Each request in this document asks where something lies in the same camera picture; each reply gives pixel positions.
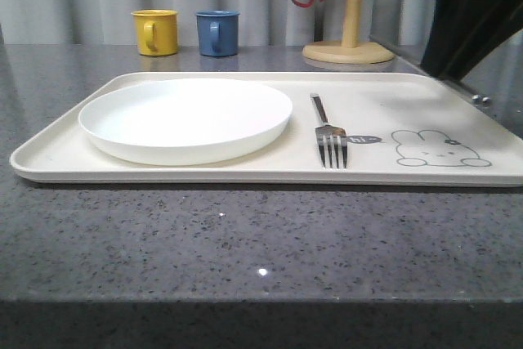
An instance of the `wooden mug stand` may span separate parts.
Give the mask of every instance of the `wooden mug stand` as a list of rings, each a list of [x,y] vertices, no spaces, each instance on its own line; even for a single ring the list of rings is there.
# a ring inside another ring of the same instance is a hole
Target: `wooden mug stand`
[[[390,60],[394,54],[374,42],[361,42],[361,0],[346,0],[342,40],[318,41],[305,45],[302,54],[313,60],[329,63],[367,64]]]

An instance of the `fork handle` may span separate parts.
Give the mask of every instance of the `fork handle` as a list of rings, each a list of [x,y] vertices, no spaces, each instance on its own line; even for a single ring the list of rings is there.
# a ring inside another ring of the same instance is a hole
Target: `fork handle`
[[[328,125],[329,121],[327,120],[327,114],[325,114],[324,105],[321,103],[321,98],[318,93],[311,93],[311,99],[314,101],[315,108],[318,111],[318,115],[321,119],[321,123],[323,123],[324,126]]]

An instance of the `yellow mug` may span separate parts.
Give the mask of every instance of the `yellow mug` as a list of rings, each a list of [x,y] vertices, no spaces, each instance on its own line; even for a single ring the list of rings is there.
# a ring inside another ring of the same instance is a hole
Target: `yellow mug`
[[[178,52],[178,11],[133,11],[138,51],[147,56],[166,56]]]

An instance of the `mug handle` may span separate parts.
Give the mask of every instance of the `mug handle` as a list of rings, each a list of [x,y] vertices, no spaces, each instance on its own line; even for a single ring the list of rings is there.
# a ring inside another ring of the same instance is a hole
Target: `mug handle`
[[[299,7],[310,7],[312,6],[312,3],[314,2],[314,0],[309,0],[309,2],[307,3],[303,3],[303,2],[300,2],[299,0],[292,0],[293,3]]]
[[[215,52],[220,51],[220,22],[211,22],[211,44],[212,50]]]
[[[152,20],[144,23],[145,43],[151,51],[157,51],[158,48],[154,45],[154,38],[156,37],[156,27]]]

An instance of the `wooden stand base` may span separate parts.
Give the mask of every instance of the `wooden stand base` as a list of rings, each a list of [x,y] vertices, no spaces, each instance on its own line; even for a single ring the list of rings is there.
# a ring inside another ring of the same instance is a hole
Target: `wooden stand base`
[[[394,57],[394,54],[378,43],[364,42],[357,47],[342,47],[341,41],[318,41],[304,46],[302,54],[309,59],[329,63],[361,65],[381,63]]]

